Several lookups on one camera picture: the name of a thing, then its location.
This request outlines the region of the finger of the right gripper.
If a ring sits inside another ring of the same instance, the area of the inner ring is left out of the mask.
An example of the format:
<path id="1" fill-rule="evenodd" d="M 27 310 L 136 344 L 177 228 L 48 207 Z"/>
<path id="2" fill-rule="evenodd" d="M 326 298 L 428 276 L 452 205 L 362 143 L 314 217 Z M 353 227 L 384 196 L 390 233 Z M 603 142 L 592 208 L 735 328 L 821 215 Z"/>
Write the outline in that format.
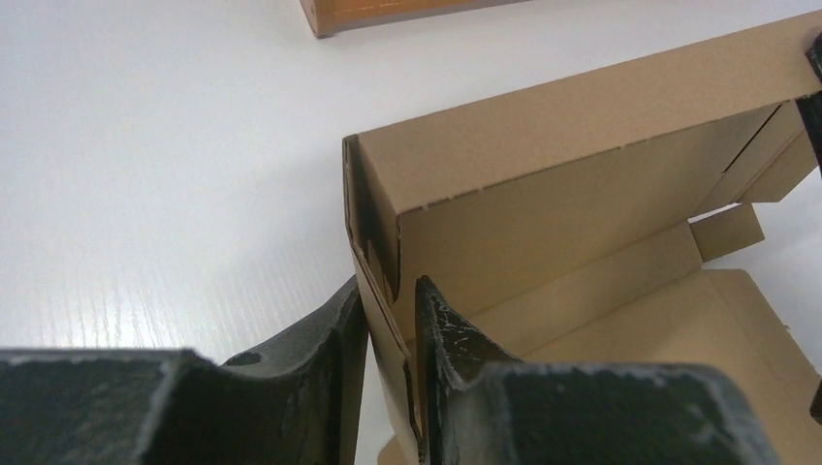
<path id="1" fill-rule="evenodd" d="M 821 80 L 821 34 L 813 39 L 806 51 L 806 59 L 817 79 Z M 821 92 L 799 98 L 795 103 L 803 120 L 817 165 L 821 167 Z"/>

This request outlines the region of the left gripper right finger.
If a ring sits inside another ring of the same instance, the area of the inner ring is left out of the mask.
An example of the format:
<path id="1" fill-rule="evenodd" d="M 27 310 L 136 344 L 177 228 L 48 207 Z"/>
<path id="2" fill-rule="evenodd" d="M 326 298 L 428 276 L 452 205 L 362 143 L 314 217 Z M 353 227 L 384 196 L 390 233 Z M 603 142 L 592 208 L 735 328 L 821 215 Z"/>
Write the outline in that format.
<path id="1" fill-rule="evenodd" d="M 741 390 L 700 364 L 526 362 L 415 285 L 424 464 L 775 464 Z"/>

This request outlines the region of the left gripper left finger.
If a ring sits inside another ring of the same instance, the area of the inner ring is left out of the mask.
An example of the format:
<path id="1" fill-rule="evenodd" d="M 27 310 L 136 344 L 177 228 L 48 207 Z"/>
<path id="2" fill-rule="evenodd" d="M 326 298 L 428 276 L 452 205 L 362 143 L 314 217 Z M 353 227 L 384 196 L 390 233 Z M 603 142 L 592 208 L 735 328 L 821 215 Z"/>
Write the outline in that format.
<path id="1" fill-rule="evenodd" d="M 351 464 L 358 285 L 221 364 L 189 349 L 1 353 L 5 464 Z"/>

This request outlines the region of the brown cardboard box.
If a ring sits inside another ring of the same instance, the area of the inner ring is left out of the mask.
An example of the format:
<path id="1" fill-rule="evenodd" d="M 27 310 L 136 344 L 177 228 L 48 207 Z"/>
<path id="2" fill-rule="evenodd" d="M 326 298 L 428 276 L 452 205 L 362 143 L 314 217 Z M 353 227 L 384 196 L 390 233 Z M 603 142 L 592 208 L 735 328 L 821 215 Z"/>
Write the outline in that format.
<path id="1" fill-rule="evenodd" d="M 812 12 L 343 142 L 346 220 L 394 430 L 420 460 L 415 285 L 526 362 L 700 364 L 743 393 L 775 464 L 821 460 L 820 378 L 740 269 L 754 204 L 817 165 Z"/>

